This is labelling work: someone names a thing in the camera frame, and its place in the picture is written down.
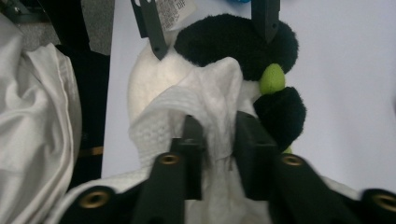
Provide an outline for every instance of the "green ball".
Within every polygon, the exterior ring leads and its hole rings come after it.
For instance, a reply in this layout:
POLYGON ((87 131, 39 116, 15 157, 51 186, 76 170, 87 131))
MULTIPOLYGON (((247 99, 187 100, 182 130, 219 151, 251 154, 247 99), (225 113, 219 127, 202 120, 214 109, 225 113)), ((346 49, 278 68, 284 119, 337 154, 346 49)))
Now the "green ball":
POLYGON ((271 63, 262 74, 260 79, 260 92, 264 94, 272 94, 276 91, 285 89, 286 80, 285 73, 277 63, 271 63))

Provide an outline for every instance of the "plush toy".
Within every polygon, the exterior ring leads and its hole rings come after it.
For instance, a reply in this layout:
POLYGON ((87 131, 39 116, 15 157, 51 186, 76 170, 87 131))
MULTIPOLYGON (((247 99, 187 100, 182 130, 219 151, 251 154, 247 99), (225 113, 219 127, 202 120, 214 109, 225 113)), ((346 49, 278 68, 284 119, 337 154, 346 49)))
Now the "plush toy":
POLYGON ((228 14, 210 16, 180 31, 175 50, 188 61, 206 66, 225 57, 235 58, 244 80, 260 83, 262 96, 254 103, 265 129, 285 150, 302 132, 305 107, 297 90, 285 88, 284 73, 298 54, 295 33, 283 22, 270 44, 249 19, 228 14))
POLYGON ((284 73, 297 59, 294 32, 279 23, 270 44, 256 32, 249 19, 222 14, 209 16, 166 34, 170 46, 158 60, 151 48, 141 52, 131 74, 130 119, 134 120, 155 97, 176 85, 196 66, 207 66, 226 57, 236 59, 246 91, 263 127, 284 151, 301 134, 305 107, 297 90, 285 87, 284 73))

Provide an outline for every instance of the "price tag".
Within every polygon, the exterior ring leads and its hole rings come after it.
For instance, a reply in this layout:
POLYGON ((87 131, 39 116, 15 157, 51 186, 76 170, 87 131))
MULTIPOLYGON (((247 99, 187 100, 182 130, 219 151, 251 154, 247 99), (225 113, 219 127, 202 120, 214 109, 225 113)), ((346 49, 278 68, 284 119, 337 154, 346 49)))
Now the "price tag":
POLYGON ((197 8, 193 0, 157 0, 156 4, 163 31, 172 29, 197 8))

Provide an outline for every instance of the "brass eyelet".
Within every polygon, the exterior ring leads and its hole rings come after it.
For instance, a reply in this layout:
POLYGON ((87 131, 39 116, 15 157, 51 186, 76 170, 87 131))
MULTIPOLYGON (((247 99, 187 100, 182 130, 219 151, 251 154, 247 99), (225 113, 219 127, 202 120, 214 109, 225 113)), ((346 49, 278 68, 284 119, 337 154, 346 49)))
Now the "brass eyelet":
POLYGON ((304 164, 303 160, 295 156, 286 156, 282 158, 282 161, 285 162, 287 165, 292 166, 300 166, 304 164))
POLYGON ((79 206, 83 208, 97 208, 103 206, 110 199, 107 192, 98 190, 85 195, 79 200, 79 206))
POLYGON ((396 198, 386 194, 377 194, 373 196, 373 200, 382 208, 391 212, 396 212, 396 198))
POLYGON ((179 157, 175 155, 164 155, 160 158, 160 162, 164 165, 176 164, 179 161, 179 157))

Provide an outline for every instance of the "white table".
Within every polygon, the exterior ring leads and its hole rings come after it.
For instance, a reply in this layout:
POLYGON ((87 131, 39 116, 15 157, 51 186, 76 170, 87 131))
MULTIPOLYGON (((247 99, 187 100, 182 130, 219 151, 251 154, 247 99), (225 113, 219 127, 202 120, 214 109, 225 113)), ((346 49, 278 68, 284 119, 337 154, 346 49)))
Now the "white table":
MULTIPOLYGON (((195 0, 190 24, 207 14, 249 17, 250 4, 195 0)), ((396 192, 396 2, 286 1, 280 19, 297 33, 299 59, 287 74, 308 109, 293 144, 322 175, 361 190, 396 192)), ((139 168, 128 137, 126 92, 141 39, 129 0, 116 0, 103 177, 139 168)))

